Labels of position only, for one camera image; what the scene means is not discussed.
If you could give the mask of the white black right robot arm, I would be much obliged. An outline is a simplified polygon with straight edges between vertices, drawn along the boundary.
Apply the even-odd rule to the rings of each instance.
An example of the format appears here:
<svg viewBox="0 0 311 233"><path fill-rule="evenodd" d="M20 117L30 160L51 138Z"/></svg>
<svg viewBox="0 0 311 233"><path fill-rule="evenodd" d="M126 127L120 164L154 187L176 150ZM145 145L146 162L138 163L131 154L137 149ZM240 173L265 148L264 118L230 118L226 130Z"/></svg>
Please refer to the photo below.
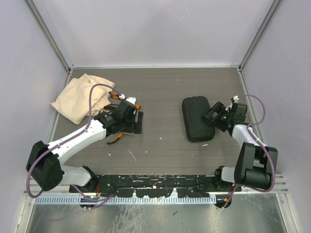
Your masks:
<svg viewBox="0 0 311 233"><path fill-rule="evenodd" d="M220 166L215 170L213 185L218 191L225 191L230 184L239 184L269 192L275 185L278 151L254 134L252 126L245 122L246 113L247 105L243 103L232 101L225 107L218 101L204 116L215 128L228 132L241 148L234 167Z"/></svg>

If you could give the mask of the black plastic tool case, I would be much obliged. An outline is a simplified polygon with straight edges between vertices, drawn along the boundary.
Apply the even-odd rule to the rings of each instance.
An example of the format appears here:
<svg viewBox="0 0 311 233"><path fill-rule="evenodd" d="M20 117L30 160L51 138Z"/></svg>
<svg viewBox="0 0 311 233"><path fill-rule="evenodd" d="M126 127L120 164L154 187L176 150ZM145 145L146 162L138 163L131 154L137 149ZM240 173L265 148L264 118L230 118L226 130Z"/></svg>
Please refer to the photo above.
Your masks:
<svg viewBox="0 0 311 233"><path fill-rule="evenodd" d="M212 140L215 136L215 127L202 120L210 105L206 97L188 97L182 101L182 114L187 139L190 142L204 142Z"/></svg>

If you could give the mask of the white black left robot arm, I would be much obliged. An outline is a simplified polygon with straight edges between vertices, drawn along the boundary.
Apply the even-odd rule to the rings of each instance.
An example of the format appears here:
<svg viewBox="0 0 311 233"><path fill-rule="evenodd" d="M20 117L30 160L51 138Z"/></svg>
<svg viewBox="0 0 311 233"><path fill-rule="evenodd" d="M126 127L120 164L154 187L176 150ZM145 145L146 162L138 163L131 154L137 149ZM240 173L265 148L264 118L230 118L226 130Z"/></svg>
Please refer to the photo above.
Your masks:
<svg viewBox="0 0 311 233"><path fill-rule="evenodd" d="M92 143L116 133L142 132L143 112L136 105L136 98L128 97L110 112L97 114L86 126L50 142L39 141L32 147L26 165L29 175L42 191L58 185L75 185L86 192L93 192L99 184L97 175L87 166L72 167L65 162Z"/></svg>

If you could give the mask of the orange black needle nose pliers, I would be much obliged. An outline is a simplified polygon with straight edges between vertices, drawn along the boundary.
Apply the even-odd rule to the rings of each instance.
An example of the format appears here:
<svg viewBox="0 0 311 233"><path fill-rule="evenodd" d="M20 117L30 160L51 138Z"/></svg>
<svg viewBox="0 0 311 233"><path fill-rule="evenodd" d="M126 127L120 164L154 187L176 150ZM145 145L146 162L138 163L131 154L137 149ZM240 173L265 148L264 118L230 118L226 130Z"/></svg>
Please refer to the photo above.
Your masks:
<svg viewBox="0 0 311 233"><path fill-rule="evenodd" d="M122 132L122 133L119 133L118 136L111 140L111 141L108 141L107 144L108 145L112 145L114 143L116 143L117 141L119 141L124 135L133 135L132 133L126 133L126 132Z"/></svg>

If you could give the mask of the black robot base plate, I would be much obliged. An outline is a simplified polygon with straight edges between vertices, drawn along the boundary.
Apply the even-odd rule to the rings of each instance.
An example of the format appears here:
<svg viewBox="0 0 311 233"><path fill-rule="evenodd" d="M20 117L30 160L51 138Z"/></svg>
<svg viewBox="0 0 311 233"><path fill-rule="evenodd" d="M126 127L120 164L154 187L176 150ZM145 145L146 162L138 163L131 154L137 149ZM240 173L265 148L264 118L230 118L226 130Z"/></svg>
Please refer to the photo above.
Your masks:
<svg viewBox="0 0 311 233"><path fill-rule="evenodd" d="M178 198L209 197L214 192L231 193L233 185L210 175L99 175L92 190L78 187L83 193L112 194L120 198L168 198L177 192Z"/></svg>

